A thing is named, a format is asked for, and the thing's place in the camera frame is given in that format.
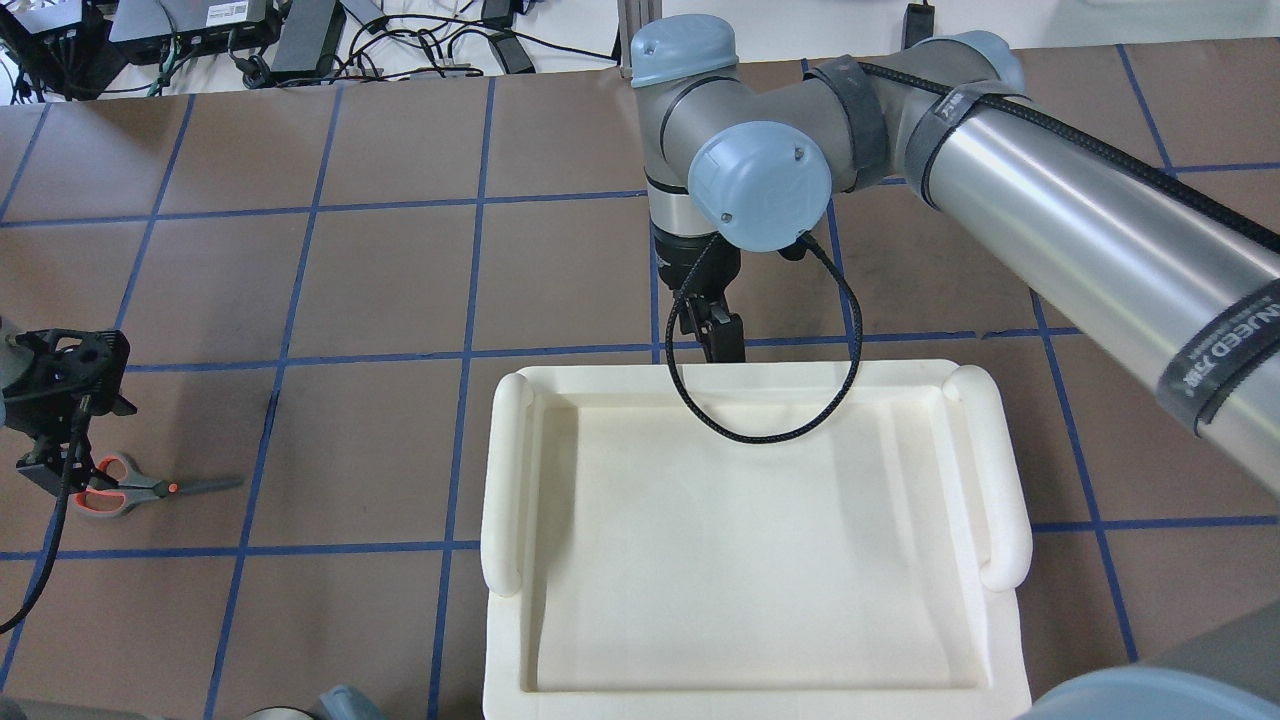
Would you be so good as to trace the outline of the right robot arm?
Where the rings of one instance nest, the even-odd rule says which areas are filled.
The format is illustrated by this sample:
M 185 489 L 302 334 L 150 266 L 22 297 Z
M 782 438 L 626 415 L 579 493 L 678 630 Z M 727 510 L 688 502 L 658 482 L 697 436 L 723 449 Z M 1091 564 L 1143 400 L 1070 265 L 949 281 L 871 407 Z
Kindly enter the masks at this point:
M 623 51 L 637 97 L 650 233 L 675 296 L 663 332 L 745 359 L 724 291 L 740 255 L 812 254 L 861 309 L 813 229 L 838 192 L 890 176 L 979 240 L 1194 436 L 1277 489 L 1277 234 L 1042 111 L 984 31 L 881 61 L 838 56 L 759 94 L 735 33 L 655 19 Z

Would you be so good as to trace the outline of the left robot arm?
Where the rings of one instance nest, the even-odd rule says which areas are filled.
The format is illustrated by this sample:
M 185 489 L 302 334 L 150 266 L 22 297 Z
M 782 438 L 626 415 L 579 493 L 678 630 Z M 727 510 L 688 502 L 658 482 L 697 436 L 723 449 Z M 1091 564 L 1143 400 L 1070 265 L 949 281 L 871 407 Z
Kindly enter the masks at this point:
M 3 424 L 31 447 L 15 461 L 27 480 L 58 496 L 113 489 L 92 459 L 95 416 L 136 414 L 122 395 L 131 343 L 120 331 L 3 329 Z

